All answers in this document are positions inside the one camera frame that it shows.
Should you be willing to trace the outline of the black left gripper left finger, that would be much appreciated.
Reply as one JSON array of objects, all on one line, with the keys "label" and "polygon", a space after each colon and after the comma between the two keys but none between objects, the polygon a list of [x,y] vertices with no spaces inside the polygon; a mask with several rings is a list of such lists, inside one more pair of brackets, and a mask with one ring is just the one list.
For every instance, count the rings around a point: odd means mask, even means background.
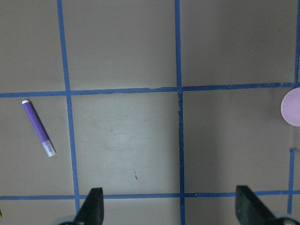
[{"label": "black left gripper left finger", "polygon": [[74,218],[75,225],[101,225],[104,221],[104,197],[101,187],[92,188]]}]

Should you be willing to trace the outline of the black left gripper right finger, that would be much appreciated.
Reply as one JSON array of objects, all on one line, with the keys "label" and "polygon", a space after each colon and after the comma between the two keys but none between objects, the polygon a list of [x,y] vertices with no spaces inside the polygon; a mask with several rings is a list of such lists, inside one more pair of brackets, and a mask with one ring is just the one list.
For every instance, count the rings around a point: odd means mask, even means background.
[{"label": "black left gripper right finger", "polygon": [[236,187],[235,215],[240,225],[279,224],[274,214],[248,186]]}]

